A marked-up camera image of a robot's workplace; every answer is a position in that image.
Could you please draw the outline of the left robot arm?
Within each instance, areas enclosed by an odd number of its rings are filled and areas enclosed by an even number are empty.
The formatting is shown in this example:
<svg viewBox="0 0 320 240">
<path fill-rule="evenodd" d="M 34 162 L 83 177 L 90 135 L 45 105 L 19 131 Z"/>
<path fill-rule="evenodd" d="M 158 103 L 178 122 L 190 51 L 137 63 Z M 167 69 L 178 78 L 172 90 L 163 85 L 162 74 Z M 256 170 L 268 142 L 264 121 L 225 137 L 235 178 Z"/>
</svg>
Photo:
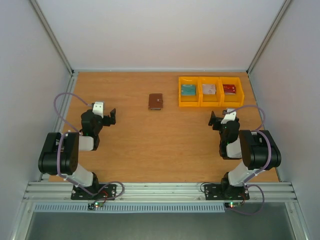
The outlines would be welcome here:
<svg viewBox="0 0 320 240">
<path fill-rule="evenodd" d="M 97 175 L 80 165 L 79 152 L 97 150 L 100 131 L 103 127 L 115 124 L 115 108 L 109 115 L 89 109 L 81 115 L 80 132 L 48 133 L 38 159 L 39 171 L 42 174 L 59 176 L 72 183 L 72 200 L 112 198 L 113 194 L 103 193 L 106 187 L 99 183 Z"/>
</svg>

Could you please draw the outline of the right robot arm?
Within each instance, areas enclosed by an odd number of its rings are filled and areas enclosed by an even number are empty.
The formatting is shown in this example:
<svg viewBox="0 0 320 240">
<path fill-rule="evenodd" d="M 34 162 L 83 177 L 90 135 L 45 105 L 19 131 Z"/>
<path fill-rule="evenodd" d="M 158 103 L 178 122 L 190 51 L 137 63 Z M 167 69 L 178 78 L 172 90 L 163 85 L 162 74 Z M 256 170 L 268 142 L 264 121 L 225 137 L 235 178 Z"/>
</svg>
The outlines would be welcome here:
<svg viewBox="0 0 320 240">
<path fill-rule="evenodd" d="M 224 160 L 240 160 L 233 170 L 226 172 L 220 183 L 206 183 L 206 200 L 246 201 L 250 199 L 247 183 L 260 173 L 280 166 L 282 156 L 268 130 L 240 130 L 234 109 L 227 109 L 223 117 L 212 111 L 208 125 L 220 136 L 219 155 Z"/>
</svg>

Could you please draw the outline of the brown leather card holder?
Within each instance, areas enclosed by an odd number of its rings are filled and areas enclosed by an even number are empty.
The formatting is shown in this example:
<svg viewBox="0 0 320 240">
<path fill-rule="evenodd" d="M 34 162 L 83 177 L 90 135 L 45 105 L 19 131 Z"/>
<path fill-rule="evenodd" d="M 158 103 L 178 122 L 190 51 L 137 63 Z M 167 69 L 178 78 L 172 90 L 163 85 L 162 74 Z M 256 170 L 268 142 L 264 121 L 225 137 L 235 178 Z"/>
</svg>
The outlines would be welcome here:
<svg viewBox="0 0 320 240">
<path fill-rule="evenodd" d="M 148 99 L 149 110 L 161 110 L 163 108 L 163 94 L 150 93 Z"/>
</svg>

